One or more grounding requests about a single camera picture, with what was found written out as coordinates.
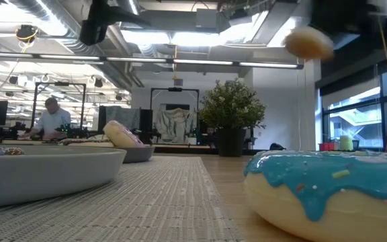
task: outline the sprinkle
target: sprinkle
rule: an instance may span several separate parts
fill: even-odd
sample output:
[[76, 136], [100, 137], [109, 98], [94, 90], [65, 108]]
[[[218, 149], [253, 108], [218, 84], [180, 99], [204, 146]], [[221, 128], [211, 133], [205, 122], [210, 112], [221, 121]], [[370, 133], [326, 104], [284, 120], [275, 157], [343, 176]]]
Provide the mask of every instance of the sprinkle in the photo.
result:
[[342, 177], [345, 177], [346, 175], [350, 175], [350, 171], [349, 170], [343, 170], [343, 171], [334, 172], [333, 173], [333, 178], [334, 179], [342, 178]]
[[304, 184], [298, 184], [297, 186], [296, 186], [296, 191], [297, 192], [299, 192], [299, 191], [301, 191], [301, 190], [303, 190], [304, 189]]

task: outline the black planter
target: black planter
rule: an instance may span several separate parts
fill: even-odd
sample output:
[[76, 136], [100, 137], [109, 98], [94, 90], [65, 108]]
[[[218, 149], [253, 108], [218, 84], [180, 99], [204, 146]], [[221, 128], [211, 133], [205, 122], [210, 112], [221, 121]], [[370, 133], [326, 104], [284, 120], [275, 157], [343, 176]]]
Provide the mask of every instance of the black planter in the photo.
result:
[[222, 128], [218, 130], [218, 149], [221, 157], [240, 157], [246, 137], [245, 129]]

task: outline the red object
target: red object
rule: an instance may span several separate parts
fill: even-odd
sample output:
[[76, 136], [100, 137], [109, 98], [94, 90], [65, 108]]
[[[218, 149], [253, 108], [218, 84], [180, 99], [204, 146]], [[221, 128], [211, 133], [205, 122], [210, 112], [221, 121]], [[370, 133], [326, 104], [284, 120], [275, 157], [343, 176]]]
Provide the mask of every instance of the red object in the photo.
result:
[[320, 151], [333, 151], [335, 148], [334, 143], [322, 143], [319, 144]]

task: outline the blue icing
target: blue icing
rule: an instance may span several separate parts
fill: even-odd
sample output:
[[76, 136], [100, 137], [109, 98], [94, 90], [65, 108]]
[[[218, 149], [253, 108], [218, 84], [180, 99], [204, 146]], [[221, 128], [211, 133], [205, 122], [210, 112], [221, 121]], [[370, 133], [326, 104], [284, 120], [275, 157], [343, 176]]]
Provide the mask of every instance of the blue icing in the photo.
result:
[[[333, 177], [334, 173], [345, 170], [350, 174]], [[311, 221], [320, 220], [327, 200], [341, 189], [387, 200], [387, 154], [384, 153], [260, 153], [247, 164], [244, 175], [248, 173], [263, 173], [274, 188], [287, 185]]]

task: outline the pink frosted donut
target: pink frosted donut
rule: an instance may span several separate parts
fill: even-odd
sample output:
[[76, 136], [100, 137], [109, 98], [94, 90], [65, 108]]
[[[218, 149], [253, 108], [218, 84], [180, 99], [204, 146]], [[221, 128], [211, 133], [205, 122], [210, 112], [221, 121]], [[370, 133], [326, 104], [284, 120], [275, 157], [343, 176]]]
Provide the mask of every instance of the pink frosted donut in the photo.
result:
[[115, 147], [144, 147], [144, 144], [123, 124], [112, 120], [104, 126], [104, 133]]

